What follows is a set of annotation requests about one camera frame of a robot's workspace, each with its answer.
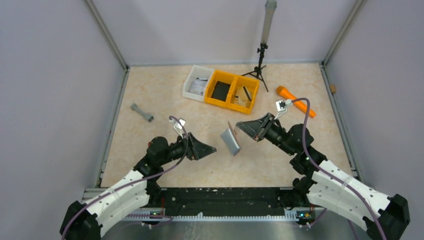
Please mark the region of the brown leather card holder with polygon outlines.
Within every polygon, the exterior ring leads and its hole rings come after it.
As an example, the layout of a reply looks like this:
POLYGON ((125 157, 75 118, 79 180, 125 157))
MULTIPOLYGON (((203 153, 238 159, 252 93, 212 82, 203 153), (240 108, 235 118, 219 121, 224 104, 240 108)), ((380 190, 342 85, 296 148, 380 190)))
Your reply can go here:
POLYGON ((228 121, 228 128, 220 134, 221 139, 226 145, 232 156, 236 156, 241 151, 241 146, 237 138, 235 129, 232 127, 231 123, 228 121))

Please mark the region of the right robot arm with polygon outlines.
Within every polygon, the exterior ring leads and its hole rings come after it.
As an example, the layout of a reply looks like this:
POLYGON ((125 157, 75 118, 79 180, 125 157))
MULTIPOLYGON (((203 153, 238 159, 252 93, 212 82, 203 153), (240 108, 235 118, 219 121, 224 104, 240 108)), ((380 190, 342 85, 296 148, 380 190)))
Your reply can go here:
POLYGON ((311 145, 314 139, 303 123, 286 130, 267 113, 237 122, 236 127, 254 141, 267 140, 293 156, 289 163, 302 175, 292 182, 300 199, 344 217, 373 240, 402 237, 411 221, 408 201, 399 194, 381 193, 341 170, 311 145))

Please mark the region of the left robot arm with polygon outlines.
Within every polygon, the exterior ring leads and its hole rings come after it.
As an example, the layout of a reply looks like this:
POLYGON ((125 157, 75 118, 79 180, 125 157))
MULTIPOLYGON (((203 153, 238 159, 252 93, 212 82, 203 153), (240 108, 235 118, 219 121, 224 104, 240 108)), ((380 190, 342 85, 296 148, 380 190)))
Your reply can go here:
POLYGON ((163 165, 184 158, 203 159, 217 149, 196 139, 192 133, 168 143, 153 138, 145 156, 121 180, 84 202, 75 201, 67 209, 59 233, 63 240, 100 240, 118 222, 138 208, 156 202, 161 188, 157 180, 167 171, 163 165))

